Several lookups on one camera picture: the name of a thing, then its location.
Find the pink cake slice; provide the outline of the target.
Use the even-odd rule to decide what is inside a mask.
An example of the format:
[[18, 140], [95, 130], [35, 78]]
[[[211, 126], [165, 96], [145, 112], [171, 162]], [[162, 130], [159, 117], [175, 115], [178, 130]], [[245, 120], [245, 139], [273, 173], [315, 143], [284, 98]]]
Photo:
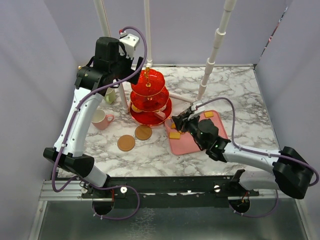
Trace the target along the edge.
[[166, 114], [163, 111], [155, 111], [154, 115], [161, 120], [166, 119]]

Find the white chocolate donut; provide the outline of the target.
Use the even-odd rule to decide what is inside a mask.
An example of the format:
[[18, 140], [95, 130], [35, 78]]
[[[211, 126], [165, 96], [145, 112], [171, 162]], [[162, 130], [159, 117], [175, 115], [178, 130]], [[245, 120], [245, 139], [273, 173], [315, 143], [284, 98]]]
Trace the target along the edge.
[[164, 105], [162, 108], [160, 108], [160, 111], [164, 111], [167, 108], [167, 105]]

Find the red three-tier stand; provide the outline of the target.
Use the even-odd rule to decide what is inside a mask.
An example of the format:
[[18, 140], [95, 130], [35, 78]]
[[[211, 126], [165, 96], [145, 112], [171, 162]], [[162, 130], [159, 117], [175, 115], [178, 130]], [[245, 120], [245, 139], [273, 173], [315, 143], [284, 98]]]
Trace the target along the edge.
[[[141, 112], [134, 112], [131, 106], [135, 105]], [[166, 105], [166, 118], [161, 120], [154, 115]], [[142, 125], [157, 126], [165, 122], [172, 112], [172, 101], [166, 87], [164, 75], [152, 68], [146, 67], [141, 71], [137, 84], [131, 84], [130, 108], [131, 117]]]

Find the yellow donut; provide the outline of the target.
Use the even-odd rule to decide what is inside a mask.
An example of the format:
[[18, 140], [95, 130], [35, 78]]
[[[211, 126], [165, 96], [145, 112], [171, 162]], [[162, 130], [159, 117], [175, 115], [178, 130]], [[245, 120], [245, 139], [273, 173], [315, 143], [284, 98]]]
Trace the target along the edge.
[[131, 105], [131, 109], [135, 112], [135, 113], [141, 113], [142, 111], [140, 109], [138, 109], [134, 104]]

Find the pink mug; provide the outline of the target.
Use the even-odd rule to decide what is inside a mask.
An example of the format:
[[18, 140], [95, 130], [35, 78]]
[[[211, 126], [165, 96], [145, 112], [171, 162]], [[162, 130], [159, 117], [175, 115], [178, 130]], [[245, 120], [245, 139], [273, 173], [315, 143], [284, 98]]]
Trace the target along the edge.
[[113, 114], [106, 114], [103, 109], [96, 109], [91, 123], [93, 126], [99, 130], [105, 130], [115, 119]]

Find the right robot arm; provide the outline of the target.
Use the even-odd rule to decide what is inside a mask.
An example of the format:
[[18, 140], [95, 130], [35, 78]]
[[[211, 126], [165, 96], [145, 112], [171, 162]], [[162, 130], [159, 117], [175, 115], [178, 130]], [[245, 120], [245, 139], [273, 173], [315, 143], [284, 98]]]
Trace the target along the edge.
[[188, 132], [200, 150], [214, 161], [239, 163], [256, 168], [235, 175], [229, 189], [240, 196], [251, 190], [280, 190], [294, 199], [303, 199], [314, 175], [309, 164], [292, 147], [283, 150], [261, 150], [236, 145], [219, 136], [212, 120], [181, 113], [172, 117], [178, 131]]

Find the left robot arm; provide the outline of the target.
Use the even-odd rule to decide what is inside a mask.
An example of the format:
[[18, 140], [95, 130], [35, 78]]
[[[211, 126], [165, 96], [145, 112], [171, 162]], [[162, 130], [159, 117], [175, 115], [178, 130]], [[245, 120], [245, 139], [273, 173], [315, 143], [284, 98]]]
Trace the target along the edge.
[[43, 151], [55, 166], [92, 184], [94, 193], [101, 198], [110, 193], [110, 177], [95, 166], [93, 157], [84, 154], [85, 138], [106, 94], [104, 87], [114, 81], [137, 84], [144, 59], [138, 59], [135, 70], [132, 63], [139, 42], [139, 37], [132, 34], [120, 39], [103, 36], [96, 41], [94, 56], [76, 74], [73, 102], [63, 130], [54, 146]]

